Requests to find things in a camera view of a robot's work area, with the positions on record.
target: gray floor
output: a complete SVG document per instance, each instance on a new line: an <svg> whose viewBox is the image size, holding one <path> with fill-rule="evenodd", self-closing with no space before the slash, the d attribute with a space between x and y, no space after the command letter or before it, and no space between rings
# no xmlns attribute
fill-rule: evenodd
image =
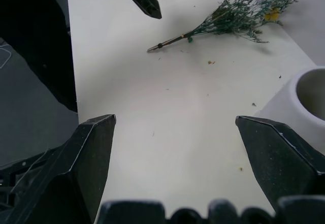
<svg viewBox="0 0 325 224"><path fill-rule="evenodd" d="M67 0L57 0L67 17ZM317 64L325 65L325 0L299 0L281 17L285 31ZM59 104L17 53L0 70L0 165L61 145L78 117ZM7 54L0 50L0 64Z"/></svg>

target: white cup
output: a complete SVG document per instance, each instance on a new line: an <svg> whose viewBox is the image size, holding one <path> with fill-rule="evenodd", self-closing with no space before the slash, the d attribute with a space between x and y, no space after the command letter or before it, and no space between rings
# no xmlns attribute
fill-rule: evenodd
<svg viewBox="0 0 325 224"><path fill-rule="evenodd" d="M255 117L287 124L325 154L325 67L296 74Z"/></svg>

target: yellow flower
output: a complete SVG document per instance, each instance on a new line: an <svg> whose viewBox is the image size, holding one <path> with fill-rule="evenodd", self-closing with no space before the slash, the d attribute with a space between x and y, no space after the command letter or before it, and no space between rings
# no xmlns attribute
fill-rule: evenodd
<svg viewBox="0 0 325 224"><path fill-rule="evenodd" d="M266 21L276 21L279 18L279 8L273 8L270 13L265 14L264 18Z"/></svg>

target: white tabletop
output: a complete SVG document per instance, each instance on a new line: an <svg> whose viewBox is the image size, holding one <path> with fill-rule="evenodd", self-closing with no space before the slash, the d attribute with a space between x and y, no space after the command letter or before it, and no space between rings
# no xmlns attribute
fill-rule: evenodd
<svg viewBox="0 0 325 224"><path fill-rule="evenodd" d="M132 0L69 0L79 121L117 117L102 201L160 200L167 216L184 206L205 216L217 198L273 211L235 118L253 115L314 63L276 25L263 28L269 44L206 35L146 53L195 28L220 1L159 0L157 20Z"/></svg>

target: white table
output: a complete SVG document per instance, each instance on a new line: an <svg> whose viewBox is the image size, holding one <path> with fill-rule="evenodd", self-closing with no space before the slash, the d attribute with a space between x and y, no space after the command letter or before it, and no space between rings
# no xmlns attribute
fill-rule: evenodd
<svg viewBox="0 0 325 224"><path fill-rule="evenodd" d="M159 0L156 20L132 0L69 0L79 121L117 116L102 201L160 200L167 216L184 206L205 216L216 198L273 211L235 118L253 115L314 63L276 25L263 29L269 44L207 35L146 53L195 28L220 1Z"/></svg>

